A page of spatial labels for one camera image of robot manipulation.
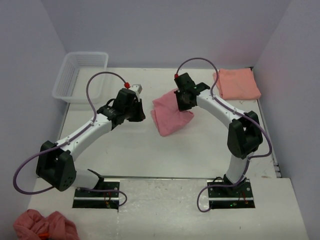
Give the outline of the pink t shirt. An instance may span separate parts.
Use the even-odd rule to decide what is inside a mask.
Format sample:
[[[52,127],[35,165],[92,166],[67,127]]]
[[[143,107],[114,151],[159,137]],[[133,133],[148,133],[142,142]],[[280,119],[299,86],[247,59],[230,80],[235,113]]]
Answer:
[[[169,136],[185,127],[193,118],[191,111],[179,111],[175,91],[173,89],[152,101],[150,111],[153,122],[162,137]]]

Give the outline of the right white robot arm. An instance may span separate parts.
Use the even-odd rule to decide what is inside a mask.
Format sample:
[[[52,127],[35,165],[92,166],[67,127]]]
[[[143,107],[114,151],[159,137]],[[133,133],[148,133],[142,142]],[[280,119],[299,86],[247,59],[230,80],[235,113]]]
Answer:
[[[233,107],[214,94],[205,83],[196,84],[188,73],[175,74],[177,90],[174,92],[179,111],[199,107],[218,119],[227,128],[227,148],[231,153],[229,167],[223,182],[213,184],[213,189],[223,189],[233,197],[241,191],[251,158],[263,142],[258,115]]]

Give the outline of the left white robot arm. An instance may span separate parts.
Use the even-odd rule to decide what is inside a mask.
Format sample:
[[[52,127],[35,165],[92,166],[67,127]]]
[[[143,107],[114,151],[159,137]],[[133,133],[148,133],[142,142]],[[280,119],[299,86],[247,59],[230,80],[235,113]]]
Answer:
[[[103,177],[90,169],[76,169],[75,160],[97,139],[124,121],[141,122],[146,118],[141,91],[139,84],[122,88],[112,106],[106,104],[100,107],[81,128],[55,143],[45,142],[40,148],[45,153],[38,158],[37,176],[60,192],[75,187],[86,189],[94,197],[101,195],[104,190]]]

